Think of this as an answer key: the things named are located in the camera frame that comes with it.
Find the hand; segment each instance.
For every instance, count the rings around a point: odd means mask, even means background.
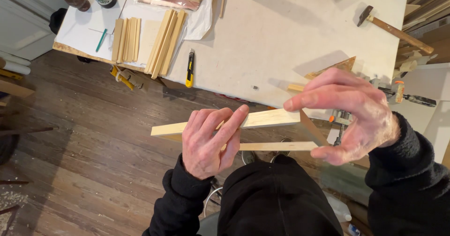
[[[336,147],[318,147],[313,158],[333,165],[358,160],[376,147],[388,147],[400,137],[397,117],[387,106],[384,92],[353,74],[330,68],[310,81],[303,92],[284,103],[284,109],[341,109],[351,112],[353,122]]]
[[[229,108],[193,111],[182,135],[186,171],[204,180],[229,168],[239,151],[239,126],[247,114],[247,105],[240,106],[234,113]],[[222,121],[225,123],[213,136],[213,131]]]

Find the hammer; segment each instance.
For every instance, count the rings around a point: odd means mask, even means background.
[[[389,32],[390,34],[396,36],[397,38],[405,40],[410,45],[416,46],[416,47],[424,50],[428,54],[431,54],[434,51],[434,48],[432,48],[431,46],[426,45],[425,43],[417,40],[416,38],[413,38],[413,37],[409,36],[408,34],[402,32],[401,30],[379,20],[378,18],[374,17],[373,15],[370,15],[370,12],[372,11],[372,9],[374,9],[374,7],[367,6],[367,8],[363,11],[363,13],[360,15],[360,21],[358,23],[358,27],[361,26],[365,20],[368,20],[368,21],[372,22],[374,25],[376,25],[376,26],[380,27],[381,29]]]

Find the hammer head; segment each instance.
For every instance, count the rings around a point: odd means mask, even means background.
[[[358,23],[358,27],[361,26],[363,24],[363,22],[366,20],[366,18],[368,17],[368,15],[370,14],[370,12],[372,11],[372,9],[374,9],[374,7],[372,6],[367,6],[367,8],[361,13],[360,15],[360,21]]]

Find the white door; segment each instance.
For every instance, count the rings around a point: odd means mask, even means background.
[[[10,0],[0,0],[0,51],[32,60],[52,49],[49,22]]]

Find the green pencil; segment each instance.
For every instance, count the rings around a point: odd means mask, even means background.
[[[95,49],[95,52],[98,52],[98,50],[100,49],[100,46],[102,45],[102,41],[103,41],[103,38],[105,37],[105,34],[106,34],[106,31],[107,31],[107,30],[108,30],[108,29],[105,29],[105,30],[104,30],[103,35],[102,35],[102,38],[100,39],[100,42],[98,43],[97,49]]]

